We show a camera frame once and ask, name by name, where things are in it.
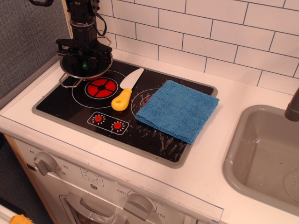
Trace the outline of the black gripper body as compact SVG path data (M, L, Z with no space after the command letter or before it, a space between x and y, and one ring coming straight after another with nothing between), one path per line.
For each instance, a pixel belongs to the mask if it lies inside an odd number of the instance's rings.
M73 37L57 39L58 53L74 59L92 61L92 64L112 61L112 48L98 41L98 30L95 22L70 23Z

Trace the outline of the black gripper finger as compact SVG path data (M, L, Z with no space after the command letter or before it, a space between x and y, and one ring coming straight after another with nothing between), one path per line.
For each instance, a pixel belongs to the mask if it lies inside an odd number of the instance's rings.
M69 53L67 58L68 58L68 63L70 65L71 74L74 76L80 76L81 75L80 56Z
M89 72L89 75L95 75L96 67L97 67L97 58L96 57L90 57L88 59L88 72Z

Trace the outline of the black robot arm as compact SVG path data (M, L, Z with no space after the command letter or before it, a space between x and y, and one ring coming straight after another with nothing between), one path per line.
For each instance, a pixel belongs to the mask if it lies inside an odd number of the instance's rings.
M107 25L101 34L97 29L99 18L98 0L67 0L67 11L70 13L70 26L73 37L57 39L61 68L76 78L92 78L104 73L112 64L112 48L99 42L104 37Z

